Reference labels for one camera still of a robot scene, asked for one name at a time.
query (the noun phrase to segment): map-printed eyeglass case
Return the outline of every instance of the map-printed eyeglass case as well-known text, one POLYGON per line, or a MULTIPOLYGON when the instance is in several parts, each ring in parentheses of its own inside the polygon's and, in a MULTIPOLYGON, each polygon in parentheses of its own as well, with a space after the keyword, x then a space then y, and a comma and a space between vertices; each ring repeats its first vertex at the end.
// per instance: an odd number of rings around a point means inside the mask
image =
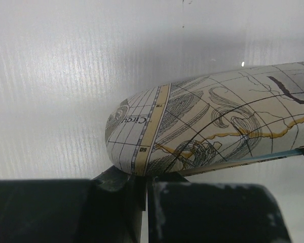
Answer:
POLYGON ((304 148, 304 62, 242 69, 140 92, 108 118, 112 163, 184 175, 304 148))

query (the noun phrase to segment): white textured backdrop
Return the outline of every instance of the white textured backdrop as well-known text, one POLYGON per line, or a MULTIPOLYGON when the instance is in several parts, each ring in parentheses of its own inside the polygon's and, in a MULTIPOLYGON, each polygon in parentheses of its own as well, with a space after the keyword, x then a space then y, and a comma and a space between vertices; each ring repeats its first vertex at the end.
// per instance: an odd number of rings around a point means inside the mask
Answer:
MULTIPOLYGON (((95 177, 120 101, 242 61, 304 61, 304 0, 0 1, 0 179, 95 177)), ((304 242, 301 158, 191 180, 265 184, 304 242)))

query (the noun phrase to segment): dark stain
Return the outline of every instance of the dark stain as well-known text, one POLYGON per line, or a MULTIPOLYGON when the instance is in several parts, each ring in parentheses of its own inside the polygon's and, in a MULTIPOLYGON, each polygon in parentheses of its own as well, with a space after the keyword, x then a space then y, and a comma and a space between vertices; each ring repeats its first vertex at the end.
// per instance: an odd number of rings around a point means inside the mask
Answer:
POLYGON ((283 85, 282 82, 278 81, 277 79, 275 79, 272 76, 268 76, 268 78, 270 78, 272 81, 274 81, 275 84, 277 84, 277 86, 283 91, 284 95, 286 95, 287 97, 293 99, 298 104, 304 105, 304 100, 300 100, 300 99, 297 99, 296 97, 292 96, 292 94, 289 92, 288 89, 286 89, 286 87, 283 85))

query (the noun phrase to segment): decorative scroll illustration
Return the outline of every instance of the decorative scroll illustration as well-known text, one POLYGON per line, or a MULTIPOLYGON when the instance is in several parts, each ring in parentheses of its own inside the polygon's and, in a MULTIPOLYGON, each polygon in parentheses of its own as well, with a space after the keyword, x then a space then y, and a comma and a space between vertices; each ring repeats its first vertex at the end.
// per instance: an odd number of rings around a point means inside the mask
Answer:
POLYGON ((136 175, 215 166, 304 147, 304 62, 155 87, 123 101, 108 155, 136 175))

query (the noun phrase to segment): white wall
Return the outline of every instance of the white wall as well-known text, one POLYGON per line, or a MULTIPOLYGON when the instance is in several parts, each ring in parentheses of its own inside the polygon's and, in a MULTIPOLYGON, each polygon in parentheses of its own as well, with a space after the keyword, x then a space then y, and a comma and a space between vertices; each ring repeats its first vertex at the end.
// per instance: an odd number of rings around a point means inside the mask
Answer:
MULTIPOLYGON (((118 102, 242 61, 304 61, 304 0, 0 1, 0 179, 92 178, 111 165, 104 126, 118 102)), ((198 180, 281 185, 281 201, 301 200, 284 207, 304 242, 304 161, 261 168, 198 180), (273 169, 288 176, 272 181, 273 169)))

